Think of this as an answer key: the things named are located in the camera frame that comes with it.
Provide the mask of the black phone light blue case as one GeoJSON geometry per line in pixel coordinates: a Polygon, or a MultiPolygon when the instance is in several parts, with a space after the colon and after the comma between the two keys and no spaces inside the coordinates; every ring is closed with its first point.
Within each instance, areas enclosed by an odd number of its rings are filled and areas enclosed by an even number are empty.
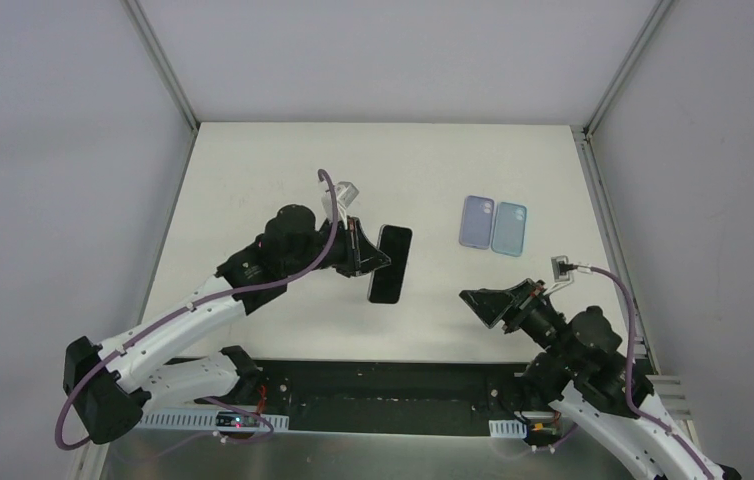
{"type": "Polygon", "coordinates": [[[381,227],[378,249],[389,257],[390,264],[372,274],[367,295],[370,303],[391,305],[399,302],[412,239],[411,228],[396,225],[381,227]]]}

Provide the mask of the lavender phone case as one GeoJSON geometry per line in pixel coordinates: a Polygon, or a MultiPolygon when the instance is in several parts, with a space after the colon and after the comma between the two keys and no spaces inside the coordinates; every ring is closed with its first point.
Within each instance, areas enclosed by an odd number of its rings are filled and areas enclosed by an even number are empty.
{"type": "Polygon", "coordinates": [[[460,245],[489,249],[494,222],[494,201],[487,197],[469,195],[464,199],[458,242],[460,245]]]}

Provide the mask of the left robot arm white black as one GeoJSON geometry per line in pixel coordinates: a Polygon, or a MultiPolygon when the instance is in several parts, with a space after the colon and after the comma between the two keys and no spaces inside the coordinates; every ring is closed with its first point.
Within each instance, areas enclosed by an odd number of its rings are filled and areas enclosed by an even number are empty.
{"type": "Polygon", "coordinates": [[[75,444],[81,447],[110,443],[169,403],[223,396],[234,404],[250,402],[258,390],[257,368],[242,348],[225,347],[183,363],[174,358],[277,299],[314,270],[353,278],[390,263],[362,232],[358,218],[332,210],[318,224],[305,206],[282,207],[251,244],[219,265],[173,312],[99,343],[82,336],[66,347],[67,399],[55,426],[57,446],[73,447],[63,438],[70,412],[87,433],[75,444]]]}

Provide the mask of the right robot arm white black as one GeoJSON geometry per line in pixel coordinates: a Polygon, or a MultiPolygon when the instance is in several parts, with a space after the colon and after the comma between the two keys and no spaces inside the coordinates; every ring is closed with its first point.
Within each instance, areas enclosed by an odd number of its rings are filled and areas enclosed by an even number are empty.
{"type": "Polygon", "coordinates": [[[740,478],[674,422],[651,380],[620,353],[622,338],[600,307],[566,318],[544,285],[530,279],[505,290],[463,290],[459,297],[487,328],[522,332],[541,348],[520,377],[525,404],[564,414],[634,478],[740,478]]]}

